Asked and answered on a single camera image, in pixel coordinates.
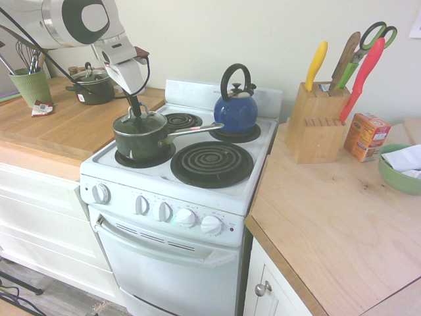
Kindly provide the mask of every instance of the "stove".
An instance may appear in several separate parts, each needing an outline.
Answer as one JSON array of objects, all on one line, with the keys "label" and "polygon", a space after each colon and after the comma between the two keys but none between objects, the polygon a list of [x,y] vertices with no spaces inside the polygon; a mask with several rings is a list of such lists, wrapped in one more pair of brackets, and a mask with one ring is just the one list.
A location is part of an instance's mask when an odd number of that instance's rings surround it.
[{"label": "stove", "polygon": [[[157,112],[171,130],[214,122],[219,84],[167,80],[165,90],[167,103]],[[81,197],[133,315],[140,308],[150,315],[237,315],[247,264],[243,221],[278,125],[282,92],[257,89],[253,97],[259,117],[251,137],[178,136],[166,157],[140,165],[121,157],[112,142],[82,163]],[[168,277],[170,298],[159,298],[165,286],[151,285],[154,273]],[[209,283],[196,284],[198,277]],[[156,295],[143,288],[146,282]]]}]

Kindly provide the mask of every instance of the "scissors handle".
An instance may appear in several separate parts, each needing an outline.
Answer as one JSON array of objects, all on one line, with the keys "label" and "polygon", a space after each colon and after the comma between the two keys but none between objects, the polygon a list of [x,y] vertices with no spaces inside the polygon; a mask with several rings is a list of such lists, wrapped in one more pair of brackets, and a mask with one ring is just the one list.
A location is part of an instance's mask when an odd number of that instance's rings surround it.
[{"label": "scissors handle", "polygon": [[[376,28],[378,28],[380,26],[380,29],[377,31],[377,34],[373,37],[372,41],[368,44],[364,44],[366,38],[370,35],[370,33],[375,30]],[[387,48],[390,44],[392,44],[392,42],[395,40],[396,35],[397,35],[397,29],[394,26],[386,26],[385,22],[377,22],[374,23],[373,25],[371,25],[367,31],[365,31],[365,33],[362,35],[361,37],[361,41],[360,41],[360,48],[362,50],[368,51],[370,50],[371,47],[373,47],[374,43],[379,39],[379,38],[384,38],[386,36],[387,33],[389,33],[390,31],[392,31],[392,35],[390,36],[390,38],[387,40],[385,47]]]}]

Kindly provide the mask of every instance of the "green utensil holder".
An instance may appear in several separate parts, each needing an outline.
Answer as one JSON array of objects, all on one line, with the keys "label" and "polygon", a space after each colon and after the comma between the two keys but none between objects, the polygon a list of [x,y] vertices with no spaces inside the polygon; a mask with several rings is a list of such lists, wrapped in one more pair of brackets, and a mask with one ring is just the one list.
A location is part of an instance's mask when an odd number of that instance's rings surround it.
[{"label": "green utensil holder", "polygon": [[16,88],[29,107],[34,107],[36,100],[52,103],[47,77],[43,69],[33,74],[28,74],[28,69],[18,69],[16,76],[9,75]]}]

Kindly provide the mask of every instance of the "white cabinet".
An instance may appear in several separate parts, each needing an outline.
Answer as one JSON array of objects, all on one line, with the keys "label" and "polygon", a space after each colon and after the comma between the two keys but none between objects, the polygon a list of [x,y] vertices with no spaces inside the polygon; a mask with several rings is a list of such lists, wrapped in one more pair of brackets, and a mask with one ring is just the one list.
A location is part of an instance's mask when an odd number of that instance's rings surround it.
[{"label": "white cabinet", "polygon": [[244,316],[311,316],[256,239],[251,250]]},{"label": "white cabinet", "polygon": [[0,255],[124,305],[77,182],[0,163]]}]

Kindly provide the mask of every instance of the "scissors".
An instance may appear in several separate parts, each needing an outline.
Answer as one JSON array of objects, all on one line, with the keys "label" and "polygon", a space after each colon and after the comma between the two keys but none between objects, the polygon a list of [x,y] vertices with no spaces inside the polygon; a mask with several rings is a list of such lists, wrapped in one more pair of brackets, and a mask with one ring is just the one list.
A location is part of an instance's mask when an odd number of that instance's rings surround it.
[{"label": "scissors", "polygon": [[[365,44],[364,42],[366,38],[370,35],[370,33],[373,30],[375,30],[379,26],[380,26],[380,29],[378,30],[377,34],[373,37],[372,41],[368,44]],[[339,80],[337,84],[338,88],[343,89],[345,87],[348,80],[354,73],[355,69],[357,69],[360,61],[362,61],[362,58],[368,54],[371,47],[373,47],[374,43],[379,38],[384,38],[386,34],[389,32],[392,32],[392,34],[390,38],[387,40],[387,42],[385,43],[384,48],[389,47],[389,45],[392,44],[393,40],[395,40],[396,35],[397,35],[396,27],[387,26],[385,22],[377,22],[371,25],[371,27],[369,27],[367,31],[365,31],[364,35],[362,35],[361,40],[360,40],[360,49],[354,53],[353,58],[351,59],[351,62],[348,64],[347,68],[345,69],[345,72],[343,73],[341,79]]]}]

